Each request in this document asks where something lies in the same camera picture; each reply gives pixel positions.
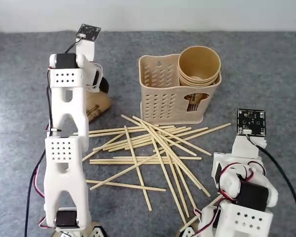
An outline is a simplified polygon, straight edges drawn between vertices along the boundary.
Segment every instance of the cup rim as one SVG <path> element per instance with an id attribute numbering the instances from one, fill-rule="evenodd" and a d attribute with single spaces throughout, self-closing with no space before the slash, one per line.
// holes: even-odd
<path id="1" fill-rule="evenodd" d="M 188 47 L 188 48 L 184 49 L 184 50 L 180 53 L 180 55 L 179 55 L 179 57 L 178 57 L 178 65 L 177 65 L 177 67 L 178 67 L 179 72 L 182 74 L 182 76 L 184 76 L 185 78 L 190 78 L 188 75 L 186 75 L 186 74 L 181 70 L 181 67 L 180 67 L 180 59 L 181 59 L 181 56 L 182 56 L 186 51 L 188 51 L 188 50 L 191 49 L 191 48 L 205 48 L 205 49 L 209 49 L 210 51 L 212 51 L 212 52 L 216 55 L 216 57 L 218 58 L 218 61 L 219 61 L 218 69 L 217 69 L 217 71 L 216 71 L 216 72 L 215 72 L 210 78 L 206 78 L 206 79 L 204 79 L 204 80 L 213 79 L 213 77 L 217 78 L 217 75 L 219 74 L 219 72 L 220 72 L 220 70 L 221 70 L 221 67 L 222 67 L 221 58 L 219 57 L 219 55 L 218 55 L 218 54 L 217 54 L 212 48 L 209 48 L 209 47 L 206 47 L 206 46 L 201 46 L 201 45 L 195 45 L 195 46 Z"/>

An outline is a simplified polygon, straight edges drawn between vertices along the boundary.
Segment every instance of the black cable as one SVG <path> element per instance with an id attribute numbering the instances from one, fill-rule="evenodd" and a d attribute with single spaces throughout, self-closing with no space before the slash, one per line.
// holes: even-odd
<path id="1" fill-rule="evenodd" d="M 68 234 L 68 233 L 65 233 L 65 232 L 63 232 L 63 231 L 60 231 L 61 233 L 63 233 L 64 235 L 67 235 L 67 236 L 69 236 L 69 237 L 72 237 L 70 234 Z"/>
<path id="2" fill-rule="evenodd" d="M 247 139 L 248 139 L 253 145 L 255 145 L 260 151 L 262 151 L 264 154 L 266 154 L 266 155 L 270 158 L 270 160 L 275 164 L 275 166 L 277 167 L 277 169 L 280 171 L 281 175 L 282 175 L 283 178 L 285 179 L 285 181 L 286 181 L 288 187 L 290 188 L 291 193 L 292 193 L 293 198 L 294 198 L 295 203 L 296 203 L 296 192 L 295 192 L 295 190 L 294 190 L 294 188 L 293 188 L 293 186 L 292 186 L 290 180 L 289 180 L 288 177 L 286 176 L 284 170 L 283 170 L 282 167 L 279 165 L 279 163 L 276 161 L 276 159 L 275 159 L 275 158 L 274 158 L 274 157 L 273 157 L 273 156 L 272 156 L 272 155 L 271 155 L 266 149 L 260 147 L 260 146 L 257 145 L 257 144 L 254 144 L 254 143 L 251 141 L 251 139 L 250 139 L 249 136 L 247 136 Z"/>
<path id="3" fill-rule="evenodd" d="M 78 44 L 80 41 L 82 40 L 82 38 L 80 38 L 78 41 L 74 42 L 73 44 L 71 44 L 65 51 L 65 53 L 68 53 L 76 44 Z"/>
<path id="4" fill-rule="evenodd" d="M 31 175 L 31 179 L 30 179 L 30 183 L 29 183 L 29 190 L 28 190 L 28 198 L 27 198 L 27 202 L 26 202 L 26 216 L 25 216 L 25 227 L 24 227 L 24 237 L 28 236 L 28 223 L 29 223 L 29 210 L 30 210 L 30 197 L 31 197 L 31 190 L 32 190 L 32 183 L 33 183 L 33 179 L 35 176 L 35 172 L 37 170 L 37 167 L 39 166 L 39 164 L 41 163 L 41 161 L 43 160 L 44 156 L 45 156 L 46 150 L 44 149 L 43 153 L 40 155 L 40 158 L 32 172 Z"/>
<path id="5" fill-rule="evenodd" d="M 46 88 L 46 96 L 47 96 L 47 102 L 48 102 L 48 113 L 49 113 L 49 125 L 47 125 L 49 127 L 49 129 L 51 129 L 53 127 L 53 120 L 52 120 L 52 112 L 51 112 L 51 104 L 50 104 L 50 96 L 49 96 L 49 90 L 50 87 L 48 86 Z M 42 162 L 44 156 L 45 156 L 46 150 L 44 149 L 44 151 L 42 152 L 38 162 L 36 163 L 36 166 L 32 172 L 31 175 L 31 179 L 30 179 L 30 183 L 29 183 L 29 189 L 28 189 L 28 197 L 27 197 L 27 202 L 26 202 L 26 216 L 25 216 L 25 226 L 24 226 L 24 237 L 27 237 L 28 235 L 28 224 L 29 224 L 29 211 L 30 211 L 30 198 L 31 198 L 31 190 L 32 190 L 32 183 L 33 183 L 33 179 L 35 176 L 35 173 L 37 171 L 38 166 L 40 165 L 40 163 Z"/>

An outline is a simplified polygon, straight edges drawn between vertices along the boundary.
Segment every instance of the beige utensil holder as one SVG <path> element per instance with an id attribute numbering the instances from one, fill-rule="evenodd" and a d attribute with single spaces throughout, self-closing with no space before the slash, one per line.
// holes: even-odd
<path id="1" fill-rule="evenodd" d="M 219 73 L 214 84 L 205 87 L 180 86 L 179 54 L 144 55 L 139 59 L 139 82 L 142 91 L 141 118 L 158 124 L 200 123 L 216 88 L 222 81 Z"/>

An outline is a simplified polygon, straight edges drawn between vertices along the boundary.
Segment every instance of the stacked cups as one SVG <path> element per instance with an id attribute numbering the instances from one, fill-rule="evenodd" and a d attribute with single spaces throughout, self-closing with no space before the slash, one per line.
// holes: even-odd
<path id="1" fill-rule="evenodd" d="M 178 59 L 180 85 L 205 87 L 212 85 L 221 70 L 221 60 L 211 48 L 193 46 L 185 49 Z"/>

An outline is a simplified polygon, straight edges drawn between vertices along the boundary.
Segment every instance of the pile of chopsticks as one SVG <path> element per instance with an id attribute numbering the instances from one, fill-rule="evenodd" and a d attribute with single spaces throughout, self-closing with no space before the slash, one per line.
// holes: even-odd
<path id="1" fill-rule="evenodd" d="M 167 173 L 167 170 L 165 168 L 165 164 L 170 165 L 171 173 L 174 177 L 175 184 L 177 187 L 177 190 L 180 195 L 180 200 L 182 203 L 182 206 L 184 208 L 185 214 L 187 217 L 189 217 L 186 201 L 182 192 L 182 188 L 179 183 L 179 178 L 181 180 L 181 183 L 184 186 L 184 189 L 187 193 L 187 196 L 193 206 L 194 209 L 196 209 L 196 204 L 193 199 L 193 196 L 187 186 L 187 183 L 185 181 L 185 178 L 183 176 L 183 172 L 188 176 L 188 178 L 199 188 L 201 189 L 208 197 L 210 197 L 210 193 L 205 189 L 203 184 L 194 176 L 194 174 L 186 167 L 186 165 L 183 163 L 183 160 L 201 160 L 201 157 L 197 157 L 197 154 L 193 152 L 192 150 L 182 146 L 181 144 L 185 144 L 194 150 L 200 151 L 202 153 L 205 153 L 207 155 L 211 155 L 208 151 L 188 142 L 188 140 L 202 136 L 204 134 L 216 131 L 218 129 L 227 127 L 230 125 L 230 123 L 223 124 L 218 127 L 214 127 L 211 129 L 208 129 L 207 127 L 191 130 L 191 127 L 175 127 L 173 125 L 169 126 L 158 126 L 153 125 L 151 123 L 148 123 L 140 118 L 137 118 L 133 116 L 132 118 L 129 118 L 127 116 L 122 115 L 122 117 L 136 126 L 134 127 L 126 127 L 123 128 L 113 128 L 113 129 L 104 129 L 104 130 L 97 130 L 97 131 L 90 131 L 89 137 L 99 137 L 99 136 L 107 136 L 107 135 L 116 135 L 114 138 L 106 142 L 105 144 L 96 147 L 93 149 L 93 152 L 88 154 L 86 157 L 83 158 L 83 161 L 87 160 L 88 158 L 95 155 L 98 151 L 108 151 L 108 152 L 114 152 L 118 150 L 130 150 L 131 157 L 113 157 L 110 159 L 91 159 L 90 164 L 130 164 L 129 168 L 115 174 L 114 176 L 104 180 L 104 181 L 96 181 L 96 180 L 87 180 L 87 183 L 95 184 L 93 187 L 90 188 L 90 190 L 96 189 L 102 185 L 113 185 L 113 186 L 120 186 L 120 187 L 128 187 L 128 188 L 135 188 L 135 189 L 141 189 L 143 190 L 144 197 L 146 200 L 146 203 L 148 205 L 149 211 L 152 211 L 152 207 L 150 204 L 150 200 L 148 198 L 147 190 L 152 191 L 166 191 L 165 189 L 161 188 L 153 188 L 153 187 L 147 187 L 144 184 L 144 180 L 141 174 L 141 171 L 139 169 L 140 165 L 143 164 L 158 164 L 161 166 L 162 171 L 164 173 L 165 179 L 168 183 L 168 186 L 170 188 L 170 191 L 173 195 L 174 201 L 176 203 L 176 206 L 179 210 L 180 216 L 183 220 L 183 222 L 186 224 L 186 219 L 183 213 L 183 210 L 181 208 L 181 205 L 179 203 L 178 197 L 175 193 L 174 187 L 170 181 L 169 174 Z M 130 138 L 129 133 L 133 132 L 147 132 L 144 135 L 135 136 Z M 119 138 L 121 138 L 123 135 L 126 135 L 126 139 L 121 141 L 116 141 Z M 134 149 L 139 148 L 142 146 L 150 145 L 152 144 L 154 147 L 154 155 L 149 157 L 137 157 L 135 155 Z M 175 152 L 171 149 L 172 146 L 176 146 L 180 148 L 181 150 L 185 151 L 186 153 L 189 153 L 192 155 L 192 157 L 179 157 L 175 154 Z M 111 182 L 113 179 L 127 173 L 130 170 L 136 169 L 137 175 L 139 177 L 140 185 L 131 185 L 131 184 L 121 184 L 121 183 L 113 183 Z"/>

